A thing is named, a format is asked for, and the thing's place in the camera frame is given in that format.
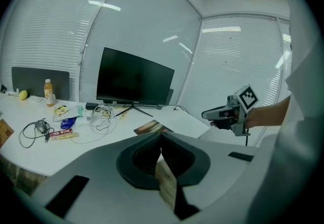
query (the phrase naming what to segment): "monitor stand leg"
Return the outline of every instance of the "monitor stand leg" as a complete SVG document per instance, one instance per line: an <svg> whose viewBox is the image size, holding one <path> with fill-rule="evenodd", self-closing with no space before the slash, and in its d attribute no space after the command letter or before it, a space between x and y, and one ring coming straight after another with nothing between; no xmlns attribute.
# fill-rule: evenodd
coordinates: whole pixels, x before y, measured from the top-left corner
<svg viewBox="0 0 324 224"><path fill-rule="evenodd" d="M120 116L120 115L122 115L123 113L126 113L127 111L129 111L129 110L131 110L131 109L135 109L135 110L137 110L137 111L139 111L139 112L141 112L141 113L144 113L144 114L146 114L146 115L148 115L148 116L153 117L152 115L150 115L150 114L148 114L148 113L142 111L141 109L137 108L137 107L134 106L134 105L131 105L131 106L130 106L129 108L127 108L125 111L118 113L116 116Z"/></svg>

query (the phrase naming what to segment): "white desk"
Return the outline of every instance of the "white desk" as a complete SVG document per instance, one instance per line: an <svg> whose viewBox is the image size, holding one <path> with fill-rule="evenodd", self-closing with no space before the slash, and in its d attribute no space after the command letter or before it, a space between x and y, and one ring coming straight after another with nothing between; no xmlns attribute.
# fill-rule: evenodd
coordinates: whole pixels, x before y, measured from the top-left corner
<svg viewBox="0 0 324 224"><path fill-rule="evenodd" d="M59 105L85 106L85 103L58 101L55 107ZM97 131L95 127L91 129L84 118L78 118L72 129L74 132L79 133L79 137L73 138L73 140L85 143L104 137L87 144L76 144L70 139L49 140L45 143L45 138L39 138L35 140L30 148L25 149L20 145L18 135L28 123L46 118L45 121L51 127L55 130L60 130L60 122L52 121L54 107L47 107L45 100L40 103L31 103L28 99L21 101L18 97L0 94L0 111L3 112L0 119L4 119L14 130L14 133L1 147L0 154L19 167L51 176L90 149L136 136L134 129L152 120L157 120L176 133L193 138L199 138L209 129L208 126L180 108L177 108L178 110L176 111L173 108L172 106L167 106L157 110L156 108L141 107L143 111L148 112L153 117L140 113L137 110L130 110L124 119L111 119L111 126L109 127L108 134L105 136L104 134L107 133L107 129L103 131ZM120 109L114 109L115 114L118 112L120 112ZM94 117L91 125L98 125L102 120L99 116ZM29 128L30 132L26 131L25 133L33 137L33 127L30 126ZM32 140L25 138L23 135L21 140L25 146L30 145L32 142Z"/></svg>

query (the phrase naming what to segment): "computer monitor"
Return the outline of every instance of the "computer monitor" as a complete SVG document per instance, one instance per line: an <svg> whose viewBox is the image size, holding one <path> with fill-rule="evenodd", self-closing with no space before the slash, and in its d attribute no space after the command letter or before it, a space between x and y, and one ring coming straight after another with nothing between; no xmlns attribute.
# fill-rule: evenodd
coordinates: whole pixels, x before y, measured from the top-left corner
<svg viewBox="0 0 324 224"><path fill-rule="evenodd" d="M102 54L97 99L125 104L165 104L174 70L109 48Z"/></svg>

